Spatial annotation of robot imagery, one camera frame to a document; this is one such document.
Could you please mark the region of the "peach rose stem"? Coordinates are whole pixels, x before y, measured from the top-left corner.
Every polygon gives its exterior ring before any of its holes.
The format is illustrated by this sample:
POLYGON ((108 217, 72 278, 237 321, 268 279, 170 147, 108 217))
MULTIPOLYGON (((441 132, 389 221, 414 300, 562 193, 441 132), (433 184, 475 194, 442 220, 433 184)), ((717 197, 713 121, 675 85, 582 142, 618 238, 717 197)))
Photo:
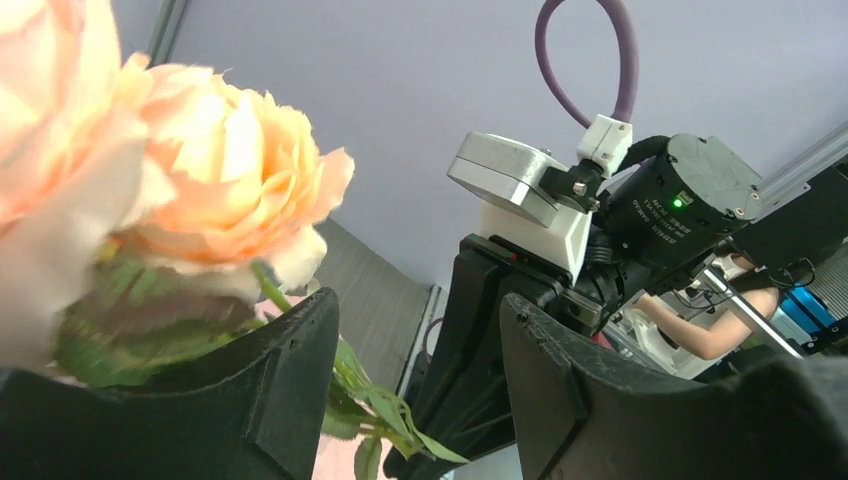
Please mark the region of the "peach rose stem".
MULTIPOLYGON (((107 1, 1 5, 1 372, 136 388, 277 320, 311 286, 316 225, 354 163, 300 111, 213 69, 123 59, 107 1), (259 316, 270 300, 276 318, 259 316)), ((321 434, 460 456, 339 336, 321 434)))

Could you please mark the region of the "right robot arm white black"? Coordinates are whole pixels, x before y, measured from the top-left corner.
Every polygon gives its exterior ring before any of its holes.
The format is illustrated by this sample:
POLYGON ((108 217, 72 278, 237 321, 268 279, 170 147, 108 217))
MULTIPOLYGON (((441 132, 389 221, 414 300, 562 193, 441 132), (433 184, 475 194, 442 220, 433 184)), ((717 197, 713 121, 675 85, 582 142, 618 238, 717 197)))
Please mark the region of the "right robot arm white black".
POLYGON ((847 363, 775 360, 713 384, 601 346, 641 291, 677 290, 761 209, 716 138, 585 144, 564 167, 467 135, 449 177, 483 200, 460 245, 418 428, 477 460, 516 445, 527 479, 843 479, 847 363))

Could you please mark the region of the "person forearm in background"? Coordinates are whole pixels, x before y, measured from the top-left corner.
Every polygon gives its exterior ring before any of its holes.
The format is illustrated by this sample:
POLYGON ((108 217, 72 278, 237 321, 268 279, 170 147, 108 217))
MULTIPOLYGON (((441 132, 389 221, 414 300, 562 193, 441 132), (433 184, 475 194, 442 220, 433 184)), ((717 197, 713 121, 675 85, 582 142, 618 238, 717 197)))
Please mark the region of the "person forearm in background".
MULTIPOLYGON (((717 256, 711 266, 718 267, 726 280, 755 268, 742 255, 732 253, 717 256)), ((779 290, 775 287, 749 290, 741 295, 766 320, 771 319, 778 307, 779 290)), ((713 314, 699 315, 707 320, 685 320, 664 306, 658 297, 643 294, 633 302, 633 308, 641 311, 672 342, 702 360, 722 358, 754 333, 726 307, 716 307, 713 314)))

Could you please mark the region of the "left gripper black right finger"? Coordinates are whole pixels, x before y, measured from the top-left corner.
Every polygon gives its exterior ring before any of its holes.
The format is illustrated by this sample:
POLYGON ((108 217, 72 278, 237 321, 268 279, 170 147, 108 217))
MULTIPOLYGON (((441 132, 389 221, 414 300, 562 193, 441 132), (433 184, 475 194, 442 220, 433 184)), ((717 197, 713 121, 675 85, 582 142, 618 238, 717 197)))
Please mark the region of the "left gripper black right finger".
POLYGON ((712 384, 643 367, 509 294, 505 377, 527 479, 843 479, 847 362, 775 360, 712 384))

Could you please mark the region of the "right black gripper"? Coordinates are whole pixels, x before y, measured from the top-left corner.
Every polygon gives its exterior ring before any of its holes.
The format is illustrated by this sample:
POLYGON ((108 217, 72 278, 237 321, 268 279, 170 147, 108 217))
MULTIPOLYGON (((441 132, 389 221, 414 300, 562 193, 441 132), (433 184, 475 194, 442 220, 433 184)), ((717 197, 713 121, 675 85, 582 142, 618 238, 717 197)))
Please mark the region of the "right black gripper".
POLYGON ((461 241, 435 351, 408 403, 420 432, 467 460, 515 441, 499 322, 508 294, 590 337, 622 305, 623 279, 614 265, 594 265, 574 280, 497 236, 461 241))

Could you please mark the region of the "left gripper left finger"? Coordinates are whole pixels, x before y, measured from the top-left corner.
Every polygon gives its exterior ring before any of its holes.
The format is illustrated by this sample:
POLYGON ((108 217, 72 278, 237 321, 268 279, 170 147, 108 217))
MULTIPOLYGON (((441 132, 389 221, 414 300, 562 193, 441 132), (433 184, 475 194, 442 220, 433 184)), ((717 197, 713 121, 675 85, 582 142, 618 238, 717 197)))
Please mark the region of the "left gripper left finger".
POLYGON ((5 479, 308 479, 336 351, 323 288, 277 320, 136 388, 1 372, 5 479))

